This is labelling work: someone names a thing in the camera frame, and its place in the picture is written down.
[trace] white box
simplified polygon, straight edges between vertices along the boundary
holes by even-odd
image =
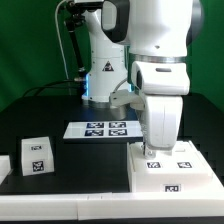
[[[0,184],[11,171],[9,156],[0,156]]]
[[[23,176],[54,172],[54,159],[48,137],[22,140]]]
[[[157,151],[156,157],[150,160],[143,155],[141,145],[128,145],[128,177],[132,192],[201,192],[223,188],[191,142],[177,142],[172,155]]]

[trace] black and white pattern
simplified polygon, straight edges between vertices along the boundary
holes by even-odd
[[[35,145],[35,146],[31,146],[30,148],[32,151],[38,151],[38,150],[42,150],[43,146],[42,145]]]
[[[161,168],[161,164],[159,162],[150,162],[147,163],[148,168]]]
[[[179,168],[183,168],[183,169],[192,168],[192,165],[189,162],[179,162],[177,164],[178,164]]]
[[[33,172],[43,172],[44,171],[44,161],[32,162]]]
[[[126,122],[110,122],[109,128],[126,128]]]
[[[89,136],[91,136],[91,137],[94,137],[94,136],[103,136],[103,130],[87,130],[86,132],[85,132],[85,136],[86,137],[89,137]]]
[[[128,131],[126,129],[112,129],[109,130],[109,136],[127,136]]]
[[[165,185],[165,192],[180,192],[181,186],[180,185]]]
[[[104,128],[104,123],[103,122],[87,123],[86,128]]]

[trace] green wall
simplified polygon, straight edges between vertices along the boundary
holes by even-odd
[[[63,80],[65,72],[55,30],[57,0],[0,0],[0,110],[29,88]],[[224,1],[202,0],[205,26],[189,47],[191,91],[205,95],[224,111]],[[69,75],[77,71],[71,43],[59,15]],[[85,27],[77,31],[81,53],[90,67]],[[46,94],[68,92],[48,90]]]

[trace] cable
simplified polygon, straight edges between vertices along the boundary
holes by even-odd
[[[62,41],[61,41],[60,29],[59,29],[59,25],[58,25],[58,11],[59,11],[61,5],[64,4],[65,2],[67,2],[67,0],[62,0],[61,2],[58,3],[58,5],[56,7],[56,10],[55,10],[55,26],[56,26],[56,30],[57,30],[57,36],[58,36],[58,42],[59,42],[59,45],[60,45],[61,55],[62,55],[62,59],[63,59],[63,63],[64,63],[66,78],[69,79],[68,69],[67,69],[67,64],[66,64],[66,59],[65,59],[65,54],[64,54],[64,49],[63,49],[63,45],[62,45]]]
[[[36,91],[36,93],[34,94],[34,96],[37,96],[38,94],[40,94],[45,89],[45,87],[64,84],[64,83],[74,83],[74,80],[66,79],[66,80],[62,80],[62,81],[55,81],[55,82],[48,83],[48,84],[44,85],[42,88],[38,89]]]
[[[127,82],[127,78],[125,78],[124,80],[122,80],[121,82],[119,82],[117,84],[117,86],[115,87],[114,91],[113,92],[117,92],[117,90],[125,83]]]
[[[43,86],[40,86],[40,87],[34,87],[34,88],[31,88],[29,90],[27,90],[22,97],[25,97],[29,92],[33,91],[33,90],[36,90],[36,89],[42,89]],[[70,86],[66,86],[66,87],[56,87],[56,86],[45,86],[44,89],[77,89],[77,87],[70,87]]]

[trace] black table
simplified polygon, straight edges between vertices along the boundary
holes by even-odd
[[[191,94],[183,99],[184,110],[178,138],[191,140],[224,184],[224,114],[202,95]],[[126,120],[135,119],[134,111],[129,109]],[[9,154],[13,167],[11,175],[0,186],[0,194],[129,192],[126,143],[69,144],[63,141],[64,131],[70,121],[110,120],[114,118],[109,110],[84,107],[76,96],[41,96],[16,100],[0,113],[0,155]],[[51,139],[55,172],[23,177],[21,139],[45,136]],[[84,223],[101,222],[105,223],[105,220]],[[224,223],[224,219],[174,218],[107,222]]]

